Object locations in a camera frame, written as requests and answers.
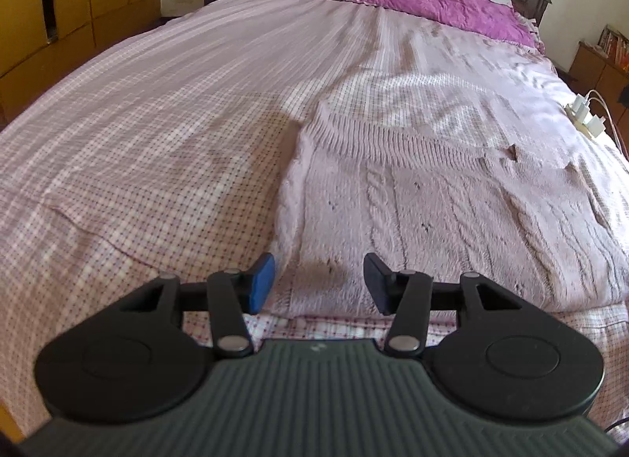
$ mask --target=book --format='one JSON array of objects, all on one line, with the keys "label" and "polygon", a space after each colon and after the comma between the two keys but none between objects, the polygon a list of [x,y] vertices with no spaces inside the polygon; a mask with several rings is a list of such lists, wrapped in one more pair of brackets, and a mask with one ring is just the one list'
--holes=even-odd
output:
[{"label": "book", "polygon": [[625,64],[625,58],[629,55],[629,39],[615,27],[605,26],[598,45],[615,65]]}]

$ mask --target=clothes on nightstand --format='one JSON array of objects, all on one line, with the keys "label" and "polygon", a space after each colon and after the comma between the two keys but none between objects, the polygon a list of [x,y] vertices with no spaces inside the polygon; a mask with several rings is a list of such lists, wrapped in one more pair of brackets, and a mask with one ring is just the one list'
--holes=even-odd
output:
[{"label": "clothes on nightstand", "polygon": [[436,281],[477,271],[547,311],[622,301],[629,264],[580,173],[328,113],[301,130],[279,191],[265,306],[377,316],[365,253]]}]

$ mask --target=bookshelf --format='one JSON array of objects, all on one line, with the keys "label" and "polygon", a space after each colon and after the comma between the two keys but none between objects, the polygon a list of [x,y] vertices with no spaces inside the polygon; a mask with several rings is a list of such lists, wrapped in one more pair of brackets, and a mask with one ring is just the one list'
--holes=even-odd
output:
[{"label": "bookshelf", "polygon": [[[598,47],[582,41],[570,68],[570,76],[574,80],[569,86],[574,92],[582,95],[591,89],[600,92],[609,106],[611,117],[618,125],[623,141],[629,142],[629,109],[618,102],[622,90],[629,85],[629,72],[625,72],[611,58],[603,56]],[[605,110],[599,104],[592,105],[592,112],[607,118]]]},{"label": "bookshelf", "polygon": [[629,72],[629,40],[625,35],[612,26],[606,26],[598,45],[613,65]]}]

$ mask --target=metal rivet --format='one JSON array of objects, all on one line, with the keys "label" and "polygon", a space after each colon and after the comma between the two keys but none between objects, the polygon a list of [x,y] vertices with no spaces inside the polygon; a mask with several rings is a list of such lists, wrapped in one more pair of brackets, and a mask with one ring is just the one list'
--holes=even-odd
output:
[{"label": "metal rivet", "polygon": [[223,336],[218,341],[218,346],[226,352],[240,352],[249,346],[249,340],[243,336],[231,334],[229,336]]},{"label": "metal rivet", "polygon": [[398,350],[399,352],[413,352],[414,350],[419,349],[419,340],[417,340],[414,336],[402,334],[394,336],[391,340],[389,340],[389,347],[391,347],[391,349]]}]

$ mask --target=white cable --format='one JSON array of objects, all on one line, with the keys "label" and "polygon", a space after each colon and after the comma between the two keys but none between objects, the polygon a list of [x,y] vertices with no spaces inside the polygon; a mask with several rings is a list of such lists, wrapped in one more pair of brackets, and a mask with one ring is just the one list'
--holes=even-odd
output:
[{"label": "white cable", "polygon": [[[590,93],[596,93],[597,95],[601,96],[601,94],[596,91],[596,90],[591,90]],[[620,153],[623,153],[623,147],[620,144],[620,139],[618,138],[618,133],[616,132],[616,125],[614,124],[614,120],[612,120],[611,118],[611,113],[609,112],[609,107],[607,107],[607,104],[605,103],[605,100],[603,100],[603,97],[601,96],[601,98],[598,97],[592,97],[589,99],[590,101],[592,100],[596,100],[598,103],[600,103],[604,108],[605,111],[607,112],[607,116],[609,117],[609,125],[611,126],[611,131],[614,132],[614,141],[616,142],[616,148],[620,151]]]}]

